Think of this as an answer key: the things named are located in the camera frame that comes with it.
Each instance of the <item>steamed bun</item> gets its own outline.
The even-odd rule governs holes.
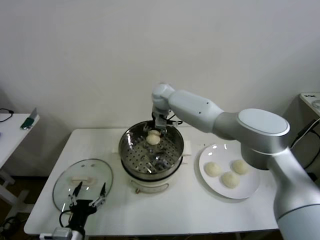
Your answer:
[[[249,171],[249,166],[244,160],[235,160],[232,163],[232,169],[240,175],[247,174]]]
[[[206,174],[208,174],[210,177],[213,177],[213,178],[222,174],[221,167],[215,162],[208,162],[204,166],[204,171]]]
[[[157,131],[157,130],[150,130],[150,131],[148,132],[148,135],[151,135],[151,134],[157,135],[157,136],[159,136],[159,137],[160,137],[160,135],[161,135],[161,133],[160,133],[159,131]]]
[[[158,135],[155,135],[155,134],[149,134],[146,137],[146,141],[150,145],[157,145],[158,143],[160,143],[160,140],[161,140],[161,138]]]
[[[228,171],[224,173],[221,177],[223,184],[230,189],[234,189],[239,185],[239,178],[233,172]]]

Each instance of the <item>floor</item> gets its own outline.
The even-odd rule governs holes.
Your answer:
[[[16,177],[15,184],[9,185],[7,189],[18,196],[21,190],[28,189],[30,190],[29,195],[27,196],[25,203],[34,204],[41,193],[42,188],[46,183],[46,178],[30,178],[30,177]],[[10,210],[10,205],[5,203],[0,199],[0,222],[4,221]],[[13,235],[7,237],[7,240],[32,240],[38,239],[36,236],[28,236],[24,233],[24,225],[28,219],[28,214],[19,214],[18,218],[21,220],[21,225],[15,231]],[[244,239],[249,233],[241,233],[241,238]],[[179,235],[179,236],[148,236],[148,237],[90,237],[90,240],[239,240],[236,238],[234,233],[228,234],[206,234],[206,235]],[[278,230],[275,230],[265,236],[261,240],[283,240],[281,234]]]

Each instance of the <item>glass lid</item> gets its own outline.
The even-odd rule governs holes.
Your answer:
[[[82,182],[77,199],[95,200],[100,196],[105,183],[107,196],[112,183],[113,172],[111,167],[100,159],[85,159],[68,167],[55,182],[52,197],[54,205],[60,210],[69,210],[70,198],[75,188]]]

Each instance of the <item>cable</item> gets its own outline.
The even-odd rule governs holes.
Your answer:
[[[320,140],[320,135],[318,133],[316,133],[313,130],[311,130],[310,133],[315,134],[318,137],[318,139]],[[310,167],[315,162],[315,160],[318,158],[319,154],[320,154],[320,147],[319,147],[318,152],[316,153],[316,155],[311,160],[311,162],[309,162],[309,164],[307,166],[305,166],[303,169],[307,169],[308,167]]]
[[[290,147],[290,150],[292,150],[292,149],[295,147],[295,145],[296,145],[296,144],[309,132],[309,130],[312,129],[312,127],[313,127],[317,122],[319,122],[319,121],[320,121],[320,118],[318,118],[313,124],[311,124],[311,126],[304,132],[304,134],[302,134],[301,137],[299,137],[296,141],[293,142],[293,144],[292,144],[291,147]]]
[[[160,115],[160,118],[162,118],[163,120],[166,120],[166,124],[168,124],[168,125],[173,125],[174,124],[174,122],[177,122],[178,123],[178,125],[181,125],[181,124],[183,124],[184,122],[183,121],[174,121],[174,120],[170,120],[170,119],[172,119],[173,117],[175,116],[175,114],[173,115],[173,116],[171,116],[169,119],[166,119],[166,118],[164,118],[162,115]]]
[[[21,221],[16,216],[8,217],[0,225],[0,236],[5,239],[15,234],[21,225]]]
[[[312,120],[311,122],[309,122],[300,132],[298,132],[296,138],[294,139],[294,141],[292,142],[290,149],[293,147],[293,145],[297,142],[298,138],[300,138],[304,133],[307,133],[308,128],[315,123],[316,120]],[[311,130],[313,130],[317,125],[319,124],[319,122],[316,122]]]
[[[173,119],[173,118],[174,118],[174,116],[175,116],[175,114],[173,114],[170,118],[168,118],[168,120]]]
[[[14,115],[14,111],[10,110],[10,109],[6,109],[6,108],[0,108],[0,110],[6,110],[9,112],[9,114],[11,114],[9,117],[7,117],[5,120],[1,120],[0,123],[3,123],[5,121],[7,121],[9,118],[12,118],[12,116]]]
[[[61,226],[62,228],[65,228],[65,226],[62,224],[61,217],[62,217],[63,214],[68,213],[68,212],[71,212],[71,210],[65,210],[65,211],[63,211],[63,212],[60,213],[59,223],[60,223],[60,226]]]

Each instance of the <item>white device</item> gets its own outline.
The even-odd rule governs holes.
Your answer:
[[[320,116],[320,92],[303,92],[300,94],[300,98]]]
[[[152,92],[155,128],[165,129],[169,110],[205,133],[241,143],[243,159],[270,170],[277,183],[274,215],[285,240],[320,239],[320,191],[288,148],[289,123],[261,109],[225,112],[211,100],[161,83]]]

